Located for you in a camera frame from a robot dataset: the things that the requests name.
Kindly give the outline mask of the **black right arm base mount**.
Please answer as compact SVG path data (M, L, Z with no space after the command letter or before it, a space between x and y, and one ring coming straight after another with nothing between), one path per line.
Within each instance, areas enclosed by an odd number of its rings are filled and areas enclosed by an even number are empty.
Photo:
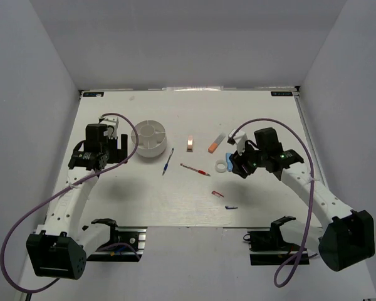
M305 225L292 216L273 221L269 228L249 230L243 241L249 245L250 264L279 266L296 254L303 238Z

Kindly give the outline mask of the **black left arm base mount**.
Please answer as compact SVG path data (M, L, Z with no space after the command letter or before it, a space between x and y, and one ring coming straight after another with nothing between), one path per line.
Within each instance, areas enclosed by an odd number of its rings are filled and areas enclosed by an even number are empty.
M98 246L87 261L96 262L139 262L144 249L147 228L121 227L114 219L94 219L82 227L83 232L99 227L104 230Z

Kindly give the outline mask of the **red ballpoint pen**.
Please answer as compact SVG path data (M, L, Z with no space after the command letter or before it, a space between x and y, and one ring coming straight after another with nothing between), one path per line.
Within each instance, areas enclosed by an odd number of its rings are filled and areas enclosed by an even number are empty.
M196 172L196 173L199 173L199 174L201 174L201 175L203 175L203 176L208 176L208 177L211 176L211 175L210 175L208 172L206 172L206 171L203 171L203 170L201 170L201 169L195 169L195 168L193 168L193 167L191 167L191 166L187 166L186 164L183 164L183 163L180 163L180 166L182 166L182 167L184 167L184 168L186 168L186 169L189 169L189 170L191 170L191 171L194 171L194 172Z

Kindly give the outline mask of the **orange grey marker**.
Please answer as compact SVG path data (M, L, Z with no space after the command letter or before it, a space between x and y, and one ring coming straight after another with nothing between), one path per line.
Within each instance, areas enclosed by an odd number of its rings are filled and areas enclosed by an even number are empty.
M226 137L226 134L224 132L220 133L215 139L215 141L208 147L208 150L207 150L208 153L213 154L225 137Z

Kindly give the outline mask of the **white round divided container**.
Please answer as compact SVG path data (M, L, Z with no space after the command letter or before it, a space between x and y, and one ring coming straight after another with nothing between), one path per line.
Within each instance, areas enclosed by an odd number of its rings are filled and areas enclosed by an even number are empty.
M137 144L137 154L145 158L154 158L163 153L167 147L167 136L165 127L155 120L144 120L139 122L134 131L131 132L131 140Z

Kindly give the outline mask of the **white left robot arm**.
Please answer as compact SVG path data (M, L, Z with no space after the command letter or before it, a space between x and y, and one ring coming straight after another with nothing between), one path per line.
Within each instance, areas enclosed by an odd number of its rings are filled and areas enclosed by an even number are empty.
M119 245L120 235L113 219L95 219L88 226L80 226L98 172L127 158L128 136L117 135L117 128L115 117L88 124L85 139L74 147L68 163L68 192L60 195L39 233L29 235L26 241L37 276L77 280L88 257L97 249L114 250Z

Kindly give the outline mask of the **light blue marker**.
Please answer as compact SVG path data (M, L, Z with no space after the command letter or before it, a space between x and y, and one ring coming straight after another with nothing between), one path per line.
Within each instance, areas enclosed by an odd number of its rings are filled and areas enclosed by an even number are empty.
M232 172L232 169L233 169L233 165L232 165L232 161L230 159L231 157L231 153L227 152L226 155L225 155L225 158L226 158L226 163L227 163L227 170L229 172Z

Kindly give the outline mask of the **left black corner label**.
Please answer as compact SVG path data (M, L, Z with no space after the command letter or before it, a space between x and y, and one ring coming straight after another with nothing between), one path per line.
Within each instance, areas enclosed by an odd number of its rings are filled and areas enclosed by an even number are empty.
M83 92L82 97L103 97L104 92Z

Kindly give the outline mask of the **white tape roll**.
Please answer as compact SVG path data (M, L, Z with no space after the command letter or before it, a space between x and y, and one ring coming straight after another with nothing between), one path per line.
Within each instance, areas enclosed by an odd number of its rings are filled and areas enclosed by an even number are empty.
M214 168L215 168L216 172L224 173L228 169L228 164L225 160L219 159L219 160L216 161Z

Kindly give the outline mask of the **right black corner label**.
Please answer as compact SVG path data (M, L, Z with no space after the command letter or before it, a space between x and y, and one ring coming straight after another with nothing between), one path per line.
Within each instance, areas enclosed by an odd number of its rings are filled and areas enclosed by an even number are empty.
M293 92L290 91L271 91L272 97L292 97Z

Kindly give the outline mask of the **black corner label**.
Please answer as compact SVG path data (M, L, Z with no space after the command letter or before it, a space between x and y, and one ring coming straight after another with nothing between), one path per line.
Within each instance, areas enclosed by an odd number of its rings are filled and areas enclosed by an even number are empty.
M103 97L104 92L83 92L82 97Z
M292 97L293 92L290 91L271 91L272 97Z

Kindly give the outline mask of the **blue ballpoint pen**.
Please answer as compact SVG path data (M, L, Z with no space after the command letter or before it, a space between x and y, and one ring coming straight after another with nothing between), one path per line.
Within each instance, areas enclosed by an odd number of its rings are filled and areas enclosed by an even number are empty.
M167 161L166 161L165 166L164 166L163 171L162 171L162 176L164 176L164 174L166 173L166 170L167 170L167 168L169 166L169 162L171 160L171 157L172 157L173 153L174 153L174 147L171 148L170 154L169 154L169 156L167 158Z

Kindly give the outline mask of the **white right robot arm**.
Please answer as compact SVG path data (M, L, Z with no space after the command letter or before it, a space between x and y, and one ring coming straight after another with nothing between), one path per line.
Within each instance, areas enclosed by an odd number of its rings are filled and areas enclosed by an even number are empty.
M289 187L311 210L320 227L307 226L293 216L271 222L268 231L250 235L253 251L287 250L302 244L318 253L331 270L338 272L375 254L372 216L356 211L336 197L308 170L303 158L294 150L284 150L276 131L269 127L257 130L251 141L243 131L233 130L228 142L236 146L230 156L232 171L245 179L259 168L272 173Z

